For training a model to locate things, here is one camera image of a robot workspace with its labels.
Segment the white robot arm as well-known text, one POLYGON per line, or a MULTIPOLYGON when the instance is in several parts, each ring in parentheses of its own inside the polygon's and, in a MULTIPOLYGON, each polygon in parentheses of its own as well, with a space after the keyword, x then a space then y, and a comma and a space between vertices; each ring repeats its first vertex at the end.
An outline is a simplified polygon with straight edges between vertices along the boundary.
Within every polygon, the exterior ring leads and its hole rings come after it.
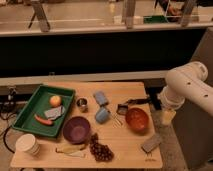
POLYGON ((199 62, 189 62, 169 70, 165 76, 166 85, 158 95, 162 106, 161 122, 168 126, 188 99, 213 116, 213 87, 205 83, 207 67, 199 62))

